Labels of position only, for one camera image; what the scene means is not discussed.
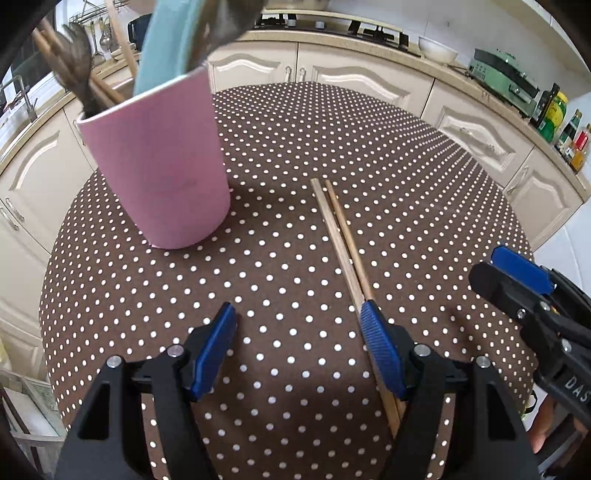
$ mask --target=stove burner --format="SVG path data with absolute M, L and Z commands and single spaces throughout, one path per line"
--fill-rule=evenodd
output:
M 293 29 L 298 28 L 297 26 L 297 15 L 296 14 L 287 14 L 287 21 L 285 20 L 286 14 L 279 14 L 279 18 L 277 17 L 268 17 L 263 18 L 261 15 L 259 20 L 256 21 L 255 29 L 262 29 L 262 30 L 281 30 L 281 29 Z M 327 33 L 333 35 L 343 35 L 341 31 L 331 31 L 329 28 L 324 28 L 320 26 L 324 22 L 316 22 L 315 28 L 303 28 L 299 27 L 299 30 L 302 31 L 318 31 L 323 30 Z M 352 38 L 357 38 L 359 40 L 370 41 L 371 43 L 376 43 L 379 45 L 383 45 L 389 48 L 395 48 L 398 51 L 402 51 L 404 53 L 408 53 L 409 55 L 413 55 L 415 57 L 421 57 L 419 54 L 413 53 L 409 51 L 409 39 L 408 35 L 403 32 L 398 33 L 398 38 L 396 35 L 387 33 L 384 31 L 383 27 L 376 26 L 375 29 L 371 28 L 364 28 L 362 32 L 359 31 L 361 28 L 361 22 L 359 20 L 353 20 L 350 25 L 349 29 L 347 30 L 346 35 Z

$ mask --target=round table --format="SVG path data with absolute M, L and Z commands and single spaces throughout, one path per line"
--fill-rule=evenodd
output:
M 64 220 L 40 320 L 66 425 L 109 356 L 156 356 L 230 301 L 234 344 L 214 392 L 194 406 L 219 475 L 377 479 L 391 435 L 313 177 L 332 181 L 386 317 L 441 355 L 489 355 L 522 408 L 534 355 L 467 275 L 499 243 L 531 251 L 465 150 L 406 111 L 334 86 L 237 87 L 214 102 L 232 205 L 213 235 L 151 248 L 99 171 Z M 166 478 L 152 402 L 142 407 L 154 475 Z M 441 443 L 429 476 L 444 464 Z

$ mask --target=gas stove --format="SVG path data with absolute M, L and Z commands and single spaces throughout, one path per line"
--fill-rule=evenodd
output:
M 372 25 L 371 21 L 362 22 L 351 20 L 348 28 L 343 26 L 339 19 L 327 17 L 326 21 L 321 15 L 301 15 L 295 13 L 262 14 L 255 24 L 255 30 L 296 30 L 309 32 L 322 32 L 341 37 L 357 38 L 358 40 L 382 45 L 402 51 L 414 57 L 421 57 L 420 53 L 409 50 L 408 35 L 402 31 L 385 31 L 384 27 Z

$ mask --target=blue gripper pad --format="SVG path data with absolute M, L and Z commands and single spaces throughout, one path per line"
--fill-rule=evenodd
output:
M 195 362 L 191 392 L 199 400 L 209 392 L 236 332 L 236 309 L 225 303 L 213 321 L 214 328 Z
M 405 399 L 407 388 L 404 382 L 404 365 L 390 335 L 387 323 L 372 301 L 361 307 L 361 332 L 365 345 L 372 354 L 386 388 L 397 398 Z
M 546 270 L 503 245 L 492 251 L 491 264 L 538 295 L 550 295 L 554 291 Z

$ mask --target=pink cup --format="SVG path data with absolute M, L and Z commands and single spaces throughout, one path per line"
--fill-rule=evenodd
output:
M 156 248 L 193 245 L 228 214 L 214 115 L 207 69 L 200 68 L 77 121 L 109 186 Z

